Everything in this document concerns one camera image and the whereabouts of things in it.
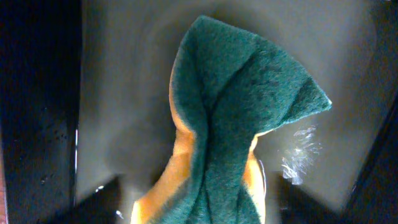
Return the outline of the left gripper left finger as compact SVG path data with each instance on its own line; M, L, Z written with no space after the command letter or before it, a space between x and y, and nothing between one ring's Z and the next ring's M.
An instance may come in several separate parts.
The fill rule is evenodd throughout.
M117 224L121 220L120 177L100 185L73 208L54 215L46 224Z

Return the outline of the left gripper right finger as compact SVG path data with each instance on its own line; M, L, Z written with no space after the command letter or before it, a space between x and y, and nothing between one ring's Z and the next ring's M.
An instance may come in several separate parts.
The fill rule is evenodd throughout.
M281 172L276 174L277 201L282 224L338 224L341 217L310 196Z

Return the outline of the yellow green sponge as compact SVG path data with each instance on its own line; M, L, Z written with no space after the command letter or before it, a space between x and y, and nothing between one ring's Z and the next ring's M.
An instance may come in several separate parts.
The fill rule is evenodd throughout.
M132 223L264 223L266 180L258 139L331 108L306 69L273 42L208 16L185 34L169 103L169 162Z

